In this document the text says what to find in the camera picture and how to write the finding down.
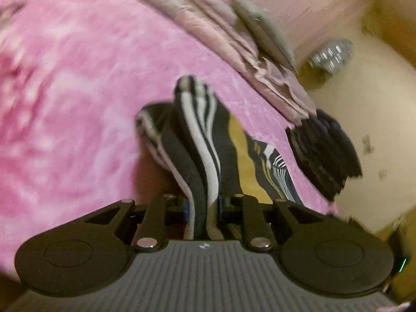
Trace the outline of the striped teal yellow sweater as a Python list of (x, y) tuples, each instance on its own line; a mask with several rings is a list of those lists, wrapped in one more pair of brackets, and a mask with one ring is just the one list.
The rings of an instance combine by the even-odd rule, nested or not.
[(278, 150), (246, 133), (212, 89), (192, 75), (177, 80), (171, 102), (145, 105), (135, 125), (188, 200), (186, 239), (223, 239), (220, 203), (237, 194), (262, 204), (302, 202)]

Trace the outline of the pink floral bed sheet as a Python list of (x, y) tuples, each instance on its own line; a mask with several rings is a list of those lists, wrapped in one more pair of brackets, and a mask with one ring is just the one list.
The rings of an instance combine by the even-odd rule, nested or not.
[(328, 203), (297, 167), (288, 122), (227, 62), (140, 0), (1, 0), (21, 9), (1, 29), (1, 273), (50, 228), (175, 182), (135, 132), (175, 82), (204, 80), (255, 139), (283, 157), (302, 202)]

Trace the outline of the pink curtain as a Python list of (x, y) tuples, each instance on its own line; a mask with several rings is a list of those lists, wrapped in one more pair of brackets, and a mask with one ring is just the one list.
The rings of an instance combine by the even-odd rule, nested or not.
[(285, 32), (300, 63), (342, 26), (361, 21), (374, 0), (249, 0)]

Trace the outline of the stack of dark folded clothes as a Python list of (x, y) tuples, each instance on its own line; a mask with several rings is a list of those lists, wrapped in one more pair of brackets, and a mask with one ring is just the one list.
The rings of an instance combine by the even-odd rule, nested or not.
[(343, 191), (348, 178), (362, 177), (353, 143), (322, 109), (285, 133), (298, 167), (328, 202)]

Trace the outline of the silver patterned bag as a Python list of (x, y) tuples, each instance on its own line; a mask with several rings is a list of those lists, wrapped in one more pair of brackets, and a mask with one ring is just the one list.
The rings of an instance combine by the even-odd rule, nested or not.
[(347, 39), (335, 39), (319, 47), (308, 58), (307, 63), (311, 68), (333, 75), (339, 72), (352, 57), (353, 43)]

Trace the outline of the folded mauve quilt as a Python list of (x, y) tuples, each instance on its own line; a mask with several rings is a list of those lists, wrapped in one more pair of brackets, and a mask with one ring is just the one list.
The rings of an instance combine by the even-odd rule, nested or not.
[(243, 21), (222, 0), (145, 0), (229, 63), (287, 120), (298, 125), (317, 107), (294, 73), (261, 54)]

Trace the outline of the grey green pillow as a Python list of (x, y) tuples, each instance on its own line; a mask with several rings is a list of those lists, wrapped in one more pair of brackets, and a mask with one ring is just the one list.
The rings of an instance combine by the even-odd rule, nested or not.
[(297, 73), (294, 51), (284, 32), (273, 22), (270, 15), (249, 0), (231, 0), (231, 6), (249, 30), (258, 47), (275, 64)]

